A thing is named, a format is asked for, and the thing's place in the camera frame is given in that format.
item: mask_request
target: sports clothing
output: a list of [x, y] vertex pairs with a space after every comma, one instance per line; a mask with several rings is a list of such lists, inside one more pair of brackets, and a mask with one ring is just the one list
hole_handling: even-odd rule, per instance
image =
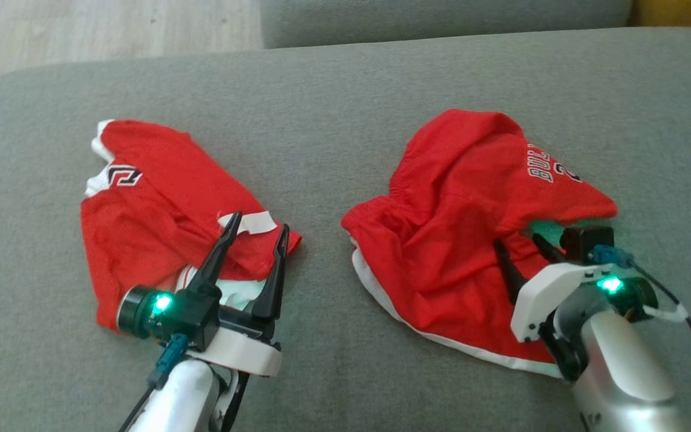
[[362, 284], [393, 317], [477, 358], [558, 376], [540, 342], [521, 344], [510, 331], [493, 241], [532, 277], [548, 262], [520, 234], [530, 222], [616, 213], [507, 115], [448, 110], [412, 137], [389, 194], [356, 205], [342, 225]]
[[[108, 162], [87, 181], [82, 202], [99, 325], [116, 329], [119, 303], [134, 285], [173, 290], [185, 281], [187, 267], [201, 265], [236, 211], [244, 213], [241, 233], [220, 277], [249, 281], [229, 285], [257, 297], [258, 281], [274, 264], [278, 225], [188, 134], [143, 121], [103, 121], [91, 147]], [[290, 232], [290, 252], [299, 241], [300, 235]]]

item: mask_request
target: light wood floor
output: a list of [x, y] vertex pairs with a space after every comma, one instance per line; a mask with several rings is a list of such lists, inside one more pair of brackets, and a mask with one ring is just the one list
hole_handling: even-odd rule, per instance
[[69, 61], [261, 47], [256, 0], [0, 0], [0, 76]]

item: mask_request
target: gray couch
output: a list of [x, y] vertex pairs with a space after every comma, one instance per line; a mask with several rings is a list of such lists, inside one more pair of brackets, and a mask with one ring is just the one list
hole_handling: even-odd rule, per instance
[[622, 27], [631, 0], [258, 0], [266, 47]]
[[[442, 347], [359, 284], [340, 218], [442, 110], [501, 110], [620, 206], [691, 311], [691, 29], [620, 28], [57, 65], [0, 79], [0, 430], [116, 430], [160, 348], [94, 324], [79, 227], [95, 123], [189, 131], [281, 221], [279, 377], [235, 430], [580, 430], [565, 383]], [[691, 417], [691, 338], [644, 323]]]

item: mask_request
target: green light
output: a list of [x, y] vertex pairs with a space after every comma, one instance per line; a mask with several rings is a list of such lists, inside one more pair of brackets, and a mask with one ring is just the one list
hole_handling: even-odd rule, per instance
[[620, 281], [617, 277], [608, 277], [607, 279], [596, 282], [596, 285], [599, 288], [607, 290], [609, 293], [614, 293], [623, 287], [623, 281]]
[[172, 298], [165, 293], [161, 293], [157, 296], [156, 303], [154, 303], [154, 309], [151, 312], [154, 314], [159, 314], [163, 312], [164, 309], [167, 309], [167, 307], [170, 307], [170, 303], [172, 303]]

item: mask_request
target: blue cable plug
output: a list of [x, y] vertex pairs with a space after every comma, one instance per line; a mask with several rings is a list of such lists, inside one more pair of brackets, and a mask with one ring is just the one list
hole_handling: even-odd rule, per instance
[[187, 349], [188, 337], [185, 334], [173, 334], [159, 360], [156, 361], [156, 369], [148, 375], [148, 386], [161, 390], [167, 383], [170, 372], [175, 369], [176, 364], [183, 360]]
[[619, 268], [631, 268], [633, 255], [623, 251], [623, 249], [597, 244], [593, 247], [593, 262], [613, 263]]

